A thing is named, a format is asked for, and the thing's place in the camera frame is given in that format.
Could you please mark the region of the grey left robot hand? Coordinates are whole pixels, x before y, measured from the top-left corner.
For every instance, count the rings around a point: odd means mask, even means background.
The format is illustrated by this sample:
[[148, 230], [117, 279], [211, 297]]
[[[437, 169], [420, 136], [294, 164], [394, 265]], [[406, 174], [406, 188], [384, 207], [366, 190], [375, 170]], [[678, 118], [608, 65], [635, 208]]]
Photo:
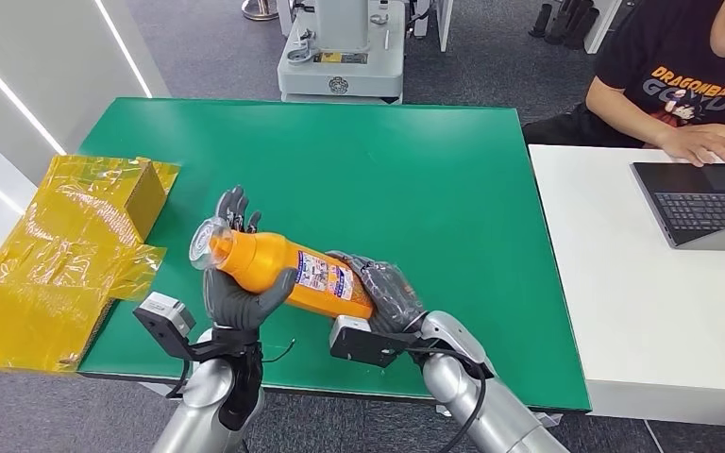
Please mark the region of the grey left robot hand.
[[[256, 233], [261, 213], [246, 214], [248, 198], [242, 186], [224, 192], [215, 213], [240, 232]], [[296, 269], [286, 267], [279, 272], [271, 288], [252, 293], [229, 274], [217, 269], [203, 273], [202, 289], [205, 308], [215, 327], [257, 330], [268, 316], [290, 296], [295, 286]]]

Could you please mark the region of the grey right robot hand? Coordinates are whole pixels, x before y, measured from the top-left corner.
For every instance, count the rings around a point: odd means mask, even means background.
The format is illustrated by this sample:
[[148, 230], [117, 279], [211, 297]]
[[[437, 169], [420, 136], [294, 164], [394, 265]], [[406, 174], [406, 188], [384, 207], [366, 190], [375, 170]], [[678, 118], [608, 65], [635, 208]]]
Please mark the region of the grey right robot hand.
[[415, 333], [426, 314], [412, 285], [394, 264], [332, 250], [330, 257], [348, 265], [372, 300], [369, 325], [379, 333]]

